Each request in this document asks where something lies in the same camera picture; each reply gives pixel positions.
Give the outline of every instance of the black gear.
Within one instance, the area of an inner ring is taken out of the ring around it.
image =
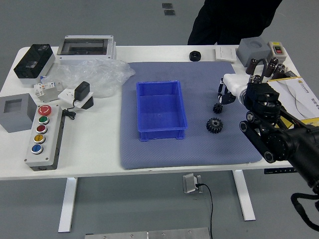
[[[216,114],[220,114],[223,110],[223,105],[221,103],[214,104],[213,111]]]
[[[210,118],[206,124],[206,128],[211,133],[219,133],[223,128],[223,122],[218,118]]]

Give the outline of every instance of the red button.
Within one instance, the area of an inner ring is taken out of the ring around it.
[[[51,106],[43,105],[38,109],[38,113],[42,116],[48,116],[51,114]]]
[[[39,125],[37,128],[36,128],[36,132],[37,133],[46,133],[47,131],[47,127],[43,124]]]

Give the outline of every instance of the push button station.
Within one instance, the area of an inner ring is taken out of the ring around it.
[[[34,171],[56,169],[64,117],[59,105],[42,105],[35,112],[25,163]]]

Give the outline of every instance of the red switch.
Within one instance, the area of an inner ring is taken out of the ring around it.
[[[51,106],[48,105],[43,105],[38,109],[38,113],[42,116],[48,116],[49,114],[51,114]]]

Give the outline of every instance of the blue plastic bin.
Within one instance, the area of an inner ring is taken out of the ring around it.
[[[187,121],[179,81],[137,82],[140,141],[184,139]]]

